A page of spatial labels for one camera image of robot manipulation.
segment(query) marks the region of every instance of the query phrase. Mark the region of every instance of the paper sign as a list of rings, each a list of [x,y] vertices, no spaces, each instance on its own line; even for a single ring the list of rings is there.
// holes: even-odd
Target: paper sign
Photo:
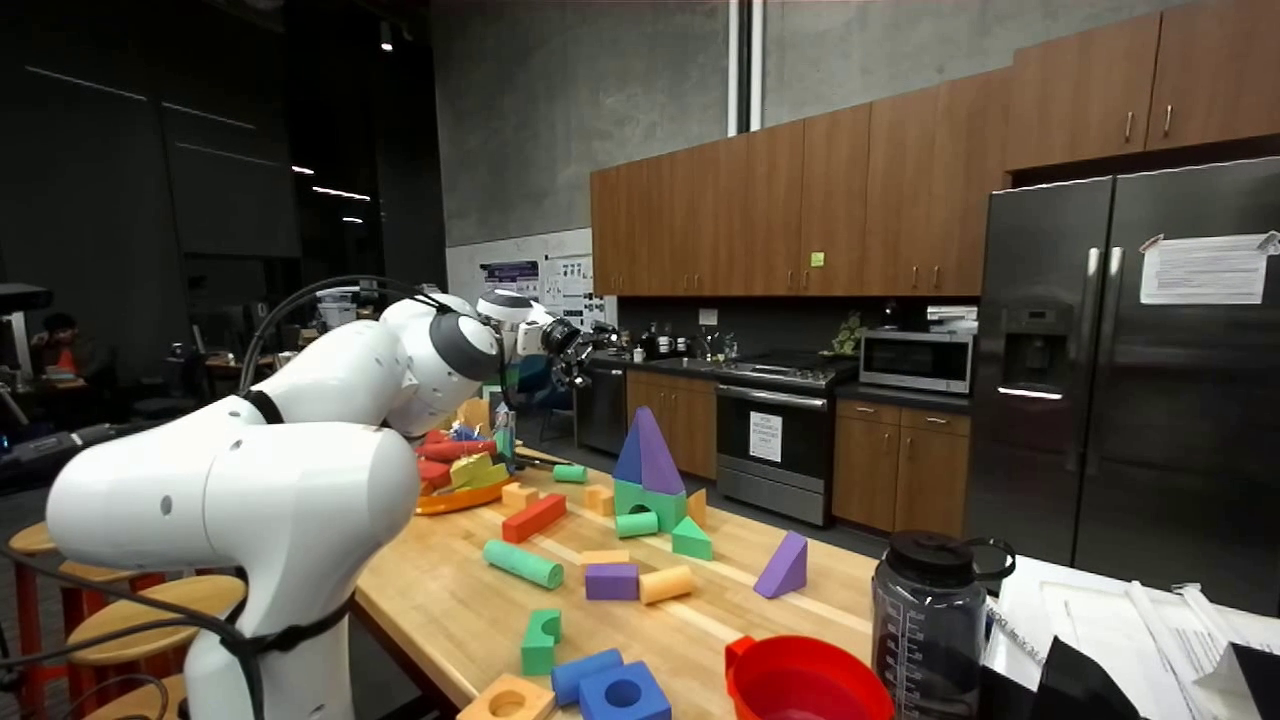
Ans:
[[[746,456],[778,464],[783,461],[783,421],[751,412]]]
[[[1270,237],[1156,242],[1139,305],[1265,305]]]

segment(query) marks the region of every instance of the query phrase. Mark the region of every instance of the lower cabinet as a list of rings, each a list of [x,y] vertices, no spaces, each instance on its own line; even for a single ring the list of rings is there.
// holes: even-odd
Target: lower cabinet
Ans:
[[[836,403],[833,516],[877,533],[958,538],[969,417],[894,403]]]
[[[717,481],[717,386],[696,378],[628,374],[628,417],[650,409],[681,474]]]

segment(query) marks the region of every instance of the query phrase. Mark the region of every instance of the purple triangular block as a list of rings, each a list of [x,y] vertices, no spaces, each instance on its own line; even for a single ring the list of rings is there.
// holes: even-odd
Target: purple triangular block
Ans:
[[[755,592],[775,601],[809,586],[809,539],[789,533],[775,551],[768,558]]]
[[[683,496],[681,469],[650,409],[634,409],[624,452],[612,464],[612,481],[642,486],[648,493]]]

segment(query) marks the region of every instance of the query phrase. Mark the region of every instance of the oven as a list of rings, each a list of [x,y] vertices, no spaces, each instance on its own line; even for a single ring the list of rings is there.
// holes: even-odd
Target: oven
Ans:
[[[717,386],[717,493],[828,523],[833,435],[828,387]]]

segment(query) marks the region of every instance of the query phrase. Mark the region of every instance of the red foam block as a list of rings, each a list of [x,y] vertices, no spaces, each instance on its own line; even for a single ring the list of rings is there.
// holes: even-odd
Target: red foam block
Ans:
[[[559,516],[562,516],[562,496],[546,493],[546,496],[531,500],[525,514],[502,521],[502,539],[525,546],[527,538],[545,533]]]

